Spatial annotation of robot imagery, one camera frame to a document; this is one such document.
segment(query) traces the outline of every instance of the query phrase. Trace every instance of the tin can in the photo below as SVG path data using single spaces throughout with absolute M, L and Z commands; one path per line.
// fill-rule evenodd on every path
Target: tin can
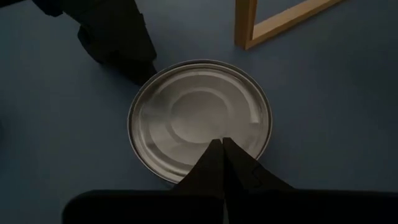
M 212 139 L 231 137 L 253 158 L 272 131 L 268 99 L 242 70 L 214 60 L 178 63 L 154 75 L 130 107 L 131 146 L 154 174 L 180 182 Z

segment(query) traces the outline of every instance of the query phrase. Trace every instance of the wooden picture frame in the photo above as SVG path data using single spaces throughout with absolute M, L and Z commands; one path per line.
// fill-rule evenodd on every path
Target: wooden picture frame
M 257 0 L 235 0 L 235 45 L 245 50 L 342 0 L 306 0 L 256 25 Z

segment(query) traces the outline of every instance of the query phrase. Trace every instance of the blue floor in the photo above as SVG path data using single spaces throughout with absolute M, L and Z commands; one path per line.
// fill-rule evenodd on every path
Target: blue floor
M 259 20 L 299 1 L 261 1 Z M 158 70 L 210 58 L 263 87 L 264 167 L 297 188 L 398 192 L 398 1 L 345 1 L 248 52 L 233 45 L 233 0 L 137 3 Z M 139 88 L 95 63 L 77 30 L 30 1 L 0 9 L 0 223 L 59 223 L 91 189 L 170 187 L 129 144 Z

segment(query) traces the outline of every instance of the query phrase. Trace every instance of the can lid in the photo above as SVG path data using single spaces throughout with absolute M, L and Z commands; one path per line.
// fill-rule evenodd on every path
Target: can lid
M 212 60 L 176 64 L 152 77 L 134 99 L 129 137 L 140 160 L 178 183 L 212 139 L 231 137 L 254 158 L 271 135 L 271 110 L 259 85 Z

